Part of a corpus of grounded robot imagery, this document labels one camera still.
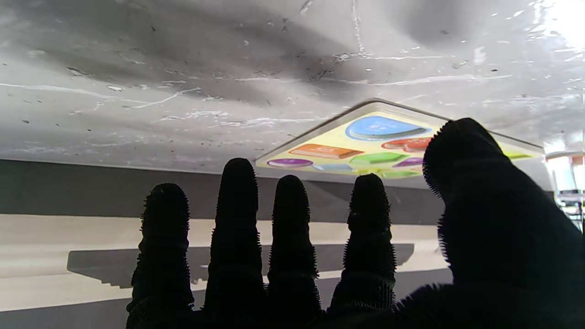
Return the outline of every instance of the yellow puzzle board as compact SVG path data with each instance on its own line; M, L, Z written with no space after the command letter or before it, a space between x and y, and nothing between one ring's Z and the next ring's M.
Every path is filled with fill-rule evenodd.
M256 166L384 179L422 174L430 138L447 118L382 100L362 103L258 158ZM492 133L512 160L543 154L530 143Z

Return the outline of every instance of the orange rectangle puzzle piece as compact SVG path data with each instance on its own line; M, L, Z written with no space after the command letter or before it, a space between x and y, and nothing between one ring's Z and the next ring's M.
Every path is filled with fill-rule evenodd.
M336 148L334 146L320 144L305 144L290 151L289 153L304 156L324 157L327 159L345 159L346 157L363 153L363 151Z

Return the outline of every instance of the fuzzy black fabric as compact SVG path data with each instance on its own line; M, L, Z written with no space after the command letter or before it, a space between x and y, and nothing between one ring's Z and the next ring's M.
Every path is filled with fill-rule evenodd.
M449 121L430 142L425 180L444 202L438 237L453 284L396 302L390 205L375 175L356 179L342 279L321 311L309 205L283 177L273 212L268 287L261 277L256 179L225 167L202 310L191 311L188 205L177 186L146 201L127 328L585 328L582 234L476 121Z

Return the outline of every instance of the gray wall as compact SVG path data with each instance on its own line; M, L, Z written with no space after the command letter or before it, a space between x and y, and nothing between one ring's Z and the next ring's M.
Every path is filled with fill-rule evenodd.
M322 306L327 308L333 290L339 279L317 280ZM402 272L396 275L396 295L405 297L420 285L431 282L450 282L450 270L423 272ZM195 302L203 303L205 292L195 292ZM126 305L129 299L98 301L77 305L45 307L42 309L19 310L0 313L0 326L3 329L104 329L124 328Z
M155 185L177 183L191 216L214 218L219 175L0 160L0 214L138 217ZM276 179L258 179L258 219L270 219ZM345 222L351 184L306 181L313 221ZM443 202L429 190L387 187L393 224L434 225Z

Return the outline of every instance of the blue puzzle piece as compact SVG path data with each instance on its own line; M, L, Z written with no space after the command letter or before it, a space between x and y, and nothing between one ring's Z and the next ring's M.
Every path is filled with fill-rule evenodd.
M350 124L345 133L348 137L357 140L389 140L419 135L428 131L428 128L383 116L367 116Z
M353 170L353 168L346 164L314 164L313 168L322 172L350 172Z

